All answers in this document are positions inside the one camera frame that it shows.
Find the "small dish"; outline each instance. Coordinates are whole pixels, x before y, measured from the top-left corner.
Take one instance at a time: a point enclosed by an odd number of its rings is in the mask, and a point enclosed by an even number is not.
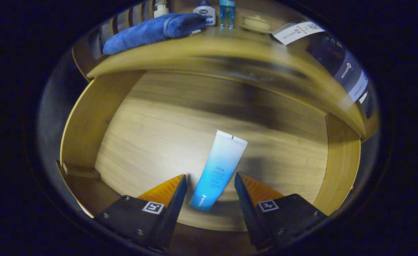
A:
[[[259,15],[249,16],[249,17],[242,17],[243,24],[245,26],[256,28],[262,31],[269,31],[270,30],[270,23],[261,19]]]
[[[256,32],[256,33],[259,33],[259,34],[272,34],[272,32],[270,32],[270,31],[254,28],[254,27],[251,27],[251,26],[246,26],[244,24],[240,24],[240,26],[245,30]]]

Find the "tube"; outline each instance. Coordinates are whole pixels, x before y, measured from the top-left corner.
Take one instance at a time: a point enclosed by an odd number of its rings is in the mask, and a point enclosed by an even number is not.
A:
[[[247,141],[217,131],[206,166],[199,178],[190,205],[209,211],[225,190],[245,151]]]

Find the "wooden surface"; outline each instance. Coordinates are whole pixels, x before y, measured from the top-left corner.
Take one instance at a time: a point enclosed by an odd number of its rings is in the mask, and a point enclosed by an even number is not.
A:
[[[100,179],[100,173],[97,172],[93,167],[81,167],[73,164],[62,163],[63,170],[65,175],[68,176],[78,176],[84,178],[94,178],[96,180]]]
[[[365,115],[365,111],[363,110],[362,104],[360,101],[356,101],[355,104],[360,109],[360,113],[362,115],[362,120],[365,125],[365,132],[367,133],[365,137],[362,138],[362,142],[369,139],[376,131],[379,129],[380,126],[380,118],[379,118],[379,110],[373,110],[370,118],[367,119]]]
[[[61,142],[60,162],[94,167],[105,130],[119,104],[143,71],[116,73],[92,80],[71,110]]]
[[[334,115],[326,115],[327,171],[314,206],[329,215],[340,207],[349,193],[360,161],[360,138]]]
[[[108,55],[102,55],[100,58],[95,59],[91,48],[89,46],[89,34],[81,37],[71,49],[71,54],[73,56],[73,60],[78,67],[79,72],[81,72],[82,76],[87,80],[91,81],[92,78],[87,77],[87,73],[90,70],[95,68],[96,65],[100,64],[103,60],[105,60]]]
[[[211,211],[188,205],[217,129],[248,141],[239,171],[314,202],[327,163],[324,116],[254,86],[207,76],[148,71],[113,116],[95,168],[108,186],[130,196],[184,173],[188,193],[178,222],[244,231],[233,179]]]
[[[297,44],[286,47],[268,36],[244,30],[208,28],[194,36],[112,55],[90,71],[88,77],[137,69],[184,71],[247,82],[321,112],[333,113],[361,137],[366,136],[357,105],[327,70]]]
[[[209,0],[217,15],[217,26],[220,22],[220,7],[218,0]],[[169,11],[173,13],[192,13],[197,7],[197,1],[192,0],[171,0]],[[274,0],[238,0],[234,13],[234,27],[240,28],[243,23],[243,16],[261,16],[261,19],[271,23],[271,30],[283,26],[286,23],[302,19],[303,16],[295,10],[282,5]]]

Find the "folded towel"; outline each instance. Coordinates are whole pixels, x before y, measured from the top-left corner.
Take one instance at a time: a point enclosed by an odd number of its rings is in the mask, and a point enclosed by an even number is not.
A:
[[[114,35],[106,41],[104,54],[116,54],[134,47],[189,36],[195,30],[206,29],[206,18],[197,13],[170,13],[144,21]]]

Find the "white bottle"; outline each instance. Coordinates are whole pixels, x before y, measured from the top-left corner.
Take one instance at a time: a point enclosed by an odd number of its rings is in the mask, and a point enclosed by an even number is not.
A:
[[[210,3],[207,1],[199,1],[198,7],[193,10],[193,13],[198,13],[204,16],[206,18],[207,26],[215,26],[217,22],[215,9],[211,7]]]
[[[160,16],[163,16],[163,15],[169,13],[169,9],[166,8],[165,3],[158,2],[158,3],[155,4],[155,6],[157,7],[157,10],[153,12],[153,17],[154,18],[158,18]]]

